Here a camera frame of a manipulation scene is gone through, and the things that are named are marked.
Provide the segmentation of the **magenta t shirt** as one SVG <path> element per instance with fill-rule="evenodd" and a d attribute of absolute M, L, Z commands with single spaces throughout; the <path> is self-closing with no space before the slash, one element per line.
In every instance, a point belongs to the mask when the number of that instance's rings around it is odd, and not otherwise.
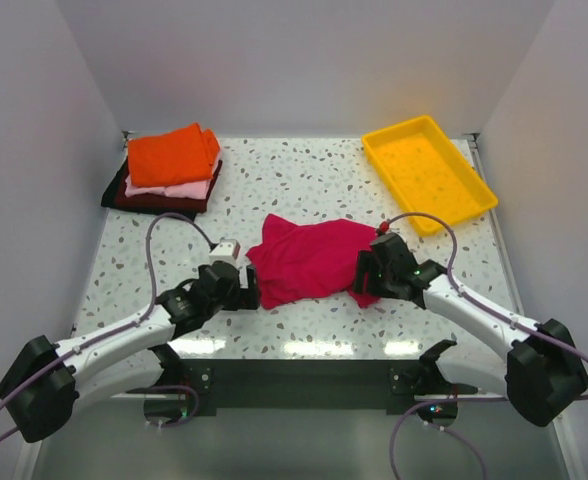
<path fill-rule="evenodd" d="M 361 308 L 375 304 L 376 296 L 352 290 L 358 254 L 374 239 L 374 228 L 347 219 L 297 225 L 268 215 L 262 242 L 247 251 L 262 307 L 270 310 L 340 292 L 347 292 Z"/>

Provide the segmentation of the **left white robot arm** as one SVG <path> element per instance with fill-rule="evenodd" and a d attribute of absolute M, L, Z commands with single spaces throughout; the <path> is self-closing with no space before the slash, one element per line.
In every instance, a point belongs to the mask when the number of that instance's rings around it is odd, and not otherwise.
<path fill-rule="evenodd" d="M 110 329 L 59 342 L 44 335 L 28 341 L 0 382 L 0 399 L 26 442 L 44 440 L 81 408 L 111 395 L 174 390 L 181 368 L 170 342 L 201 329 L 220 311 L 259 305 L 254 267 L 241 272 L 223 261 L 202 265 L 197 278 L 161 293 L 147 310 Z"/>

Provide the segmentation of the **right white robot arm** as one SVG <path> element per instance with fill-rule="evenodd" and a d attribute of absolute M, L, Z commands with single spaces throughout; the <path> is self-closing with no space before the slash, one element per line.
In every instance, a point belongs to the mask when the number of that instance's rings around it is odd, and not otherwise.
<path fill-rule="evenodd" d="M 447 267 L 418 263 L 395 233 L 359 252 L 353 289 L 412 302 L 490 349 L 473 355 L 454 340 L 439 341 L 420 356 L 417 374 L 404 379 L 417 395 L 474 387 L 507 399 L 526 421 L 545 427 L 588 389 L 585 366 L 562 323 L 522 317 L 468 289 Z"/>

